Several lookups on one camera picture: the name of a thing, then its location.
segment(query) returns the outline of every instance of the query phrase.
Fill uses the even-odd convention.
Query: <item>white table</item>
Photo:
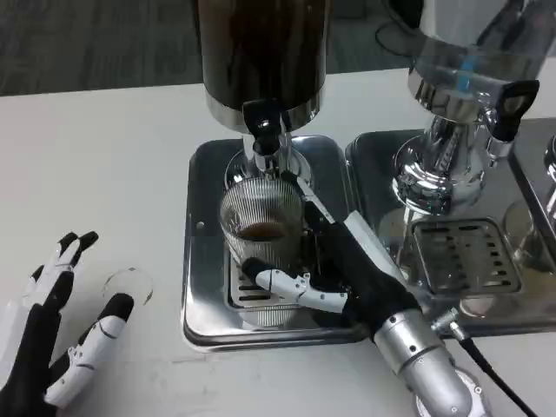
[[[330,76],[321,114],[301,133],[345,147],[365,131],[425,126],[406,70]],[[556,116],[556,62],[547,63],[529,117]],[[0,99],[0,304],[19,296],[57,238],[96,230],[65,309],[65,347],[127,288],[138,302],[112,360],[65,414],[120,416],[412,416],[411,395],[369,342],[200,354],[180,326],[189,158],[203,142],[239,137],[219,126],[201,85]],[[556,334],[478,340],[506,381],[539,413],[553,415]],[[461,350],[495,415],[519,410]]]

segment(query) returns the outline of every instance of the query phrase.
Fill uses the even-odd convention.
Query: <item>gray carpet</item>
[[[375,41],[389,21],[334,0],[328,73],[407,67],[395,24]],[[189,0],[0,0],[0,96],[201,82]]]

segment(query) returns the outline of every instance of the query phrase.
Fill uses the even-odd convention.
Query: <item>drip tray grate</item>
[[[494,222],[417,222],[413,235],[434,294],[461,297],[520,289],[516,268]]]

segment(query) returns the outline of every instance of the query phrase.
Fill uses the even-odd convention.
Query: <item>stainless steel base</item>
[[[362,214],[402,266],[407,285],[417,295],[425,313],[432,318],[450,307],[459,307],[461,322],[473,335],[556,329],[555,268],[553,258],[546,256],[546,243],[553,242],[551,236],[541,230],[546,241],[536,239],[534,244],[541,245],[536,253],[543,258],[542,262],[535,262],[530,256],[520,255],[517,249],[522,238],[515,237],[516,232],[512,231],[516,224],[523,224],[526,226],[520,233],[526,235],[532,227],[527,210],[513,206],[524,201],[514,174],[527,173],[521,185],[531,190],[528,198],[548,191],[550,181],[543,172],[543,155],[556,133],[556,121],[523,123],[512,166],[501,162],[495,169],[487,170],[480,199],[464,214],[434,218],[417,215],[407,224],[407,212],[391,188],[393,159],[403,143],[420,133],[414,130],[362,135],[347,149],[347,159]],[[540,189],[533,190],[532,184]],[[512,230],[506,230],[508,219]],[[478,226],[474,230],[477,234],[459,230],[459,226]],[[423,235],[427,229],[440,230],[438,242],[431,235]],[[477,245],[484,252],[473,254],[467,244]],[[448,254],[459,259],[442,259]],[[539,263],[542,268],[532,268]],[[506,275],[496,272],[501,270]]]
[[[332,215],[345,218],[354,204],[342,151],[324,136],[296,137],[293,146],[310,165],[319,197]],[[207,142],[189,164],[182,306],[186,338],[210,351],[361,340],[363,328],[350,327],[337,314],[284,304],[240,280],[223,240],[218,207],[224,172],[241,149],[241,140]]]
[[[235,130],[236,132],[245,134],[250,133],[247,129],[247,126],[245,126],[245,122],[243,121],[243,113],[241,111],[225,106],[214,97],[212,97],[206,90],[205,95],[207,97],[208,109],[210,110],[210,114],[214,117],[214,119],[216,119],[220,124],[226,126],[229,129]],[[324,85],[307,102],[300,104],[293,109],[287,110],[289,121],[291,122],[291,131],[302,128],[316,117],[319,111],[321,111],[323,96]]]

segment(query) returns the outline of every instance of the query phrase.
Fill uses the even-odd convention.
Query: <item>coffee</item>
[[[221,104],[276,99],[284,109],[324,84],[330,0],[195,0],[203,81]]]
[[[256,223],[246,227],[238,236],[246,241],[266,242],[274,241],[288,235],[285,226],[280,223]]]

